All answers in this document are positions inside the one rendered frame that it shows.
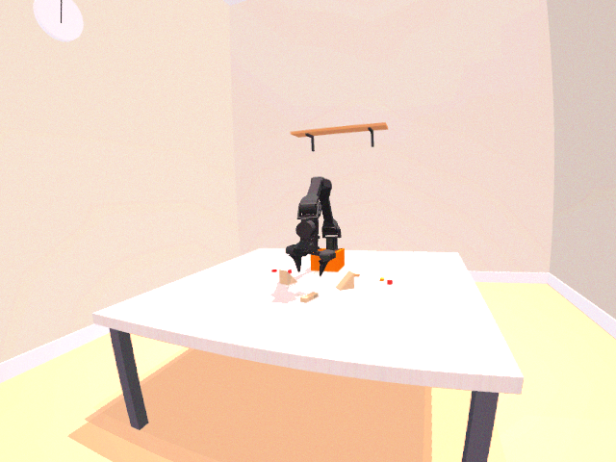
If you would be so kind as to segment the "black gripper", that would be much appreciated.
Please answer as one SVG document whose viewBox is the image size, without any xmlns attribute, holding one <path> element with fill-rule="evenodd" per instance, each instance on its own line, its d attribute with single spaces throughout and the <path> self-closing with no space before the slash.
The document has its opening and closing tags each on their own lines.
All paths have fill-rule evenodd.
<svg viewBox="0 0 616 462">
<path fill-rule="evenodd" d="M 313 243 L 314 243 L 315 251 L 313 251 L 313 252 L 315 252 L 315 253 L 312 252 L 312 253 L 308 253 L 308 254 L 320 256 L 319 262 L 320 262 L 320 277 L 321 277 L 323 272 L 324 272 L 324 270 L 325 270 L 325 267 L 328 264 L 328 262 L 336 258 L 336 252 L 334 250 L 329 250 L 329 249 L 326 249 L 326 250 L 323 250 L 323 251 L 318 251 L 320 249 L 320 247 L 318 246 L 319 245 L 319 238 L 320 238 L 319 234 L 311 235 L 309 238 L 311 238 Z M 300 272 L 302 256 L 295 256 L 294 246 L 295 246 L 295 244 L 288 245 L 286 247 L 286 252 L 285 253 L 289 254 L 289 256 L 294 259 L 297 272 Z"/>
</svg>

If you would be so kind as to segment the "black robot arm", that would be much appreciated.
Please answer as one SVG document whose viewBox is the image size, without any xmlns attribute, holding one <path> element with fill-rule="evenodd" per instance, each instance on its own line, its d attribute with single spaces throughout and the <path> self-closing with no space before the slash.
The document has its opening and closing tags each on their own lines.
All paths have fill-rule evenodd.
<svg viewBox="0 0 616 462">
<path fill-rule="evenodd" d="M 337 220 L 333 218 L 330 193 L 332 182 L 323 176 L 311 177 L 311 184 L 307 195 L 303 196 L 298 204 L 297 219 L 300 223 L 296 226 L 296 233 L 300 237 L 299 243 L 294 246 L 295 256 L 307 256 L 315 251 L 311 235 L 319 234 L 319 218 L 323 215 L 321 228 L 322 238 L 326 239 L 326 249 L 337 251 L 338 239 L 342 238 L 341 228 Z M 338 236 L 333 236 L 338 235 Z M 325 237 L 328 236 L 328 237 Z M 304 239 L 308 238 L 308 241 Z"/>
</svg>

